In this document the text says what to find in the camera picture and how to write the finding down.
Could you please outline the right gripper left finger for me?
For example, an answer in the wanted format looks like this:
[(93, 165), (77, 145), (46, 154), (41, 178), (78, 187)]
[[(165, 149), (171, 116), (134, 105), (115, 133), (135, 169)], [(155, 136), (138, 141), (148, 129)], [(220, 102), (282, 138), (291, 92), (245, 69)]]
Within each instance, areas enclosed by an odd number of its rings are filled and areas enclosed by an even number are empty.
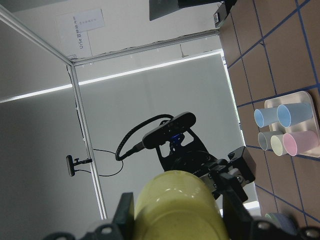
[(116, 212), (111, 221), (103, 220), (88, 230), (82, 240), (131, 240), (134, 233), (134, 195), (121, 195)]

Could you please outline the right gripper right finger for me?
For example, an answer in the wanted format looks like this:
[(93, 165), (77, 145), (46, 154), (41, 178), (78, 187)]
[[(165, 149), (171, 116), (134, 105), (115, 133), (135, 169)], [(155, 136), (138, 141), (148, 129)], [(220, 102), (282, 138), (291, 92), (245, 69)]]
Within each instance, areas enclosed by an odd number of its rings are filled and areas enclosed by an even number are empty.
[(218, 191), (223, 200), (223, 222), (232, 240), (318, 240), (320, 229), (303, 227), (289, 234), (266, 218), (252, 217), (243, 205), (246, 196), (236, 177), (221, 173)]

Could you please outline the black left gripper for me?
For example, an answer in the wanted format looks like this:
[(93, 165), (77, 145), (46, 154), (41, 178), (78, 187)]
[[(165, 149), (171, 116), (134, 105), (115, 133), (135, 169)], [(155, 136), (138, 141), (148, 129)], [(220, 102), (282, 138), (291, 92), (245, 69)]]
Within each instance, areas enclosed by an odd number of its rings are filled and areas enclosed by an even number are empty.
[(231, 189), (242, 202), (248, 200), (243, 187), (252, 183), (256, 177), (256, 163), (245, 146), (228, 154), (229, 160), (218, 159), (211, 155), (200, 138), (191, 130), (186, 131), (192, 141), (182, 145), (183, 133), (166, 139), (169, 154), (163, 156), (161, 148), (156, 153), (164, 171), (185, 171), (200, 178), (217, 199), (227, 189)]

